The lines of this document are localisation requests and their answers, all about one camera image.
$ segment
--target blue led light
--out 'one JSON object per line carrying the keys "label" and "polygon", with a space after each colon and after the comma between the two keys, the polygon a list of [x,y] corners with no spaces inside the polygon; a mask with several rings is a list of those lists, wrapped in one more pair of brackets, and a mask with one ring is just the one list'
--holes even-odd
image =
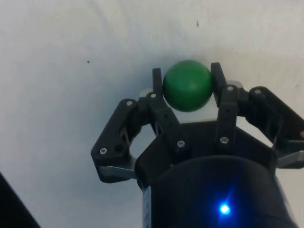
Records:
{"label": "blue led light", "polygon": [[230,213],[230,207],[227,204],[224,204],[224,205],[220,206],[220,212],[223,215],[227,215]]}

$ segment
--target white backdrop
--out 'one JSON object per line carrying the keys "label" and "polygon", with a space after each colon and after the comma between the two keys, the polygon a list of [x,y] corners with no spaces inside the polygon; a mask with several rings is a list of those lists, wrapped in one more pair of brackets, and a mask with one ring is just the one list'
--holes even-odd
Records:
{"label": "white backdrop", "polygon": [[[101,183],[90,156],[118,102],[191,58],[304,117],[303,40],[300,0],[0,0],[0,170],[44,228],[139,228],[136,182]],[[132,151],[151,140],[145,128]],[[304,227],[304,171],[277,173]]]}

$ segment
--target silver screw head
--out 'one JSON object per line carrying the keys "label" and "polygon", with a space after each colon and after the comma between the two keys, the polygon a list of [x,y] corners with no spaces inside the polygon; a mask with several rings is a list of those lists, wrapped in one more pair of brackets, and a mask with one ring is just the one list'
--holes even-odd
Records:
{"label": "silver screw head", "polygon": [[105,154],[108,152],[108,150],[106,148],[101,148],[99,152],[100,154]]}
{"label": "silver screw head", "polygon": [[262,91],[259,90],[259,89],[256,89],[256,90],[255,90],[255,94],[261,94],[261,92],[262,92]]}
{"label": "silver screw head", "polygon": [[179,140],[178,142],[177,142],[177,146],[178,147],[184,147],[186,145],[186,143],[185,143],[185,141],[183,141],[183,140]]}
{"label": "silver screw head", "polygon": [[227,137],[221,137],[221,138],[219,139],[219,141],[220,141],[222,144],[227,144],[227,143],[229,142],[229,138],[227,138]]}

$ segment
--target black cylindrical housing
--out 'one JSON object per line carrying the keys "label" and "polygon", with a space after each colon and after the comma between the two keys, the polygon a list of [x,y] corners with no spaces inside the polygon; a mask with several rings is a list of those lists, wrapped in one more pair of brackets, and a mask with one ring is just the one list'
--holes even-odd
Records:
{"label": "black cylindrical housing", "polygon": [[[149,194],[144,192],[144,200],[149,204],[144,208],[144,227],[298,227],[275,176],[260,164],[239,157],[209,156],[182,162],[146,191]],[[230,208],[228,214],[220,211],[224,204]]]}

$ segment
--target black object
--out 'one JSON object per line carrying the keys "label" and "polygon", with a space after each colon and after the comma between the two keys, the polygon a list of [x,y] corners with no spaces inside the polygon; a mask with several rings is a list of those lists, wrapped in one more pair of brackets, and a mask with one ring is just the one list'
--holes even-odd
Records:
{"label": "black object", "polygon": [[[137,179],[145,228],[296,228],[275,170],[304,167],[304,120],[267,88],[228,85],[219,63],[211,74],[217,120],[180,124],[154,69],[153,92],[122,100],[91,151],[100,180]],[[236,127],[237,116],[273,148]],[[147,124],[156,138],[135,159],[130,144]],[[221,202],[230,204],[229,215],[220,213]]]}
{"label": "black object", "polygon": [[39,228],[27,208],[0,173],[1,219],[2,228]]}

